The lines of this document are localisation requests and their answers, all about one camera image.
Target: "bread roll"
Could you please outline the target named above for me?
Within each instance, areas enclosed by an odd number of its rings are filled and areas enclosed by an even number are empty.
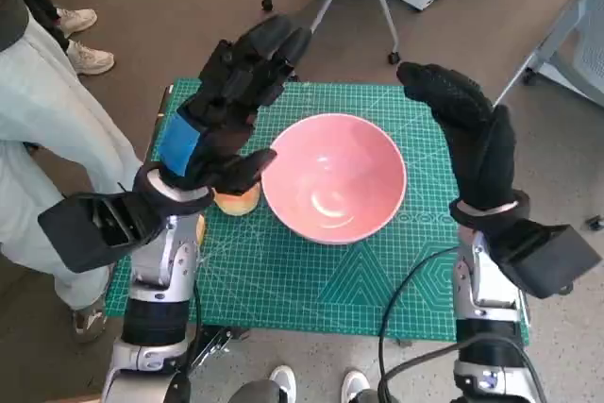
[[[260,200],[260,183],[243,195],[226,195],[214,191],[214,200],[218,208],[229,216],[243,216],[254,210]]]
[[[204,241],[204,235],[206,234],[206,219],[201,214],[197,219],[197,226],[195,227],[195,236],[197,237],[197,245],[201,245]]]

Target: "table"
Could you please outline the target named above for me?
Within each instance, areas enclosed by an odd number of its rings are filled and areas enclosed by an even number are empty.
[[[178,79],[166,100],[165,118],[198,87],[197,79]],[[276,103],[261,111],[244,153],[270,145],[285,127],[322,112],[360,116],[393,138],[408,172],[399,213],[374,236],[334,246],[298,237],[263,200],[243,218],[211,207],[205,212],[198,273],[204,323],[376,335],[385,305],[413,265],[457,243],[457,226],[448,214],[457,186],[445,139],[429,109],[407,99],[400,86],[286,84]],[[152,158],[162,133],[160,127]],[[388,336],[455,340],[454,260],[455,254],[447,254],[419,272],[394,309]],[[109,291],[109,315],[124,313],[128,277],[124,259]]]

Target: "white sneaker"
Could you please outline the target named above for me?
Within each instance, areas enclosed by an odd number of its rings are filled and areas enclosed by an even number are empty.
[[[342,403],[349,403],[360,392],[371,389],[365,375],[357,370],[348,372],[342,383]]]
[[[100,75],[109,71],[115,64],[111,52],[97,51],[73,40],[69,40],[66,54],[79,75]]]
[[[287,394],[287,403],[295,403],[296,389],[294,370],[287,365],[280,365],[270,377],[271,381],[276,382],[279,387]]]
[[[69,38],[72,33],[81,32],[96,22],[96,12],[93,9],[64,9],[57,8],[59,28]]]

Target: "gray floor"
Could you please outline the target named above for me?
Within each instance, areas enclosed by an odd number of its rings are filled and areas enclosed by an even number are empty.
[[[148,143],[163,88],[176,76],[196,75],[220,38],[234,38],[260,17],[260,0],[57,0],[65,7],[94,7],[98,24],[79,37],[112,50],[116,68],[84,83],[141,154]],[[422,13],[391,0],[404,59],[455,67],[495,96],[516,66],[544,36],[565,0],[438,0]],[[275,0],[280,11],[309,22],[313,0]],[[312,81],[395,83],[385,63],[389,36],[376,0],[336,0],[299,69]],[[506,101],[518,135],[517,186],[530,193],[533,214],[545,223],[580,227],[604,210],[604,109],[541,82],[517,87]],[[86,186],[80,169],[41,155],[62,190]],[[604,233],[586,238],[604,251]],[[597,402],[604,344],[604,268],[585,277],[570,297],[531,301],[535,359],[551,401]],[[0,266],[0,363],[3,401],[41,402],[98,392],[107,367],[113,320],[99,343],[81,347],[69,336],[67,310],[49,277]],[[436,344],[387,348],[389,364]],[[226,401],[243,382],[279,363],[296,371],[299,401],[335,403],[344,372],[365,371],[377,383],[377,342],[361,337],[255,330],[193,378],[194,401]],[[403,402],[448,401],[453,358],[431,362],[398,378]]]

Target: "blue tape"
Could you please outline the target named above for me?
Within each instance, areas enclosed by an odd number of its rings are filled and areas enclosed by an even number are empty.
[[[175,174],[185,176],[187,164],[197,146],[199,135],[199,131],[177,113],[166,126],[159,145],[159,159]]]

